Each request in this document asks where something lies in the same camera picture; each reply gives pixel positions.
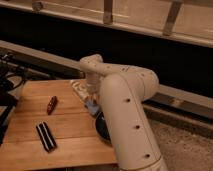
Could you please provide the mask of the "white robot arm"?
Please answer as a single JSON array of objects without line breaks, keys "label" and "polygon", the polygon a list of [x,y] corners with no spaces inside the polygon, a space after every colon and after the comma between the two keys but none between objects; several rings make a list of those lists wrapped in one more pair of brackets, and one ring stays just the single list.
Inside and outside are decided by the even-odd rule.
[{"label": "white robot arm", "polygon": [[88,92],[99,96],[120,171],[169,171],[142,106],[158,90],[157,75],[105,63],[99,55],[84,57],[79,65]]}]

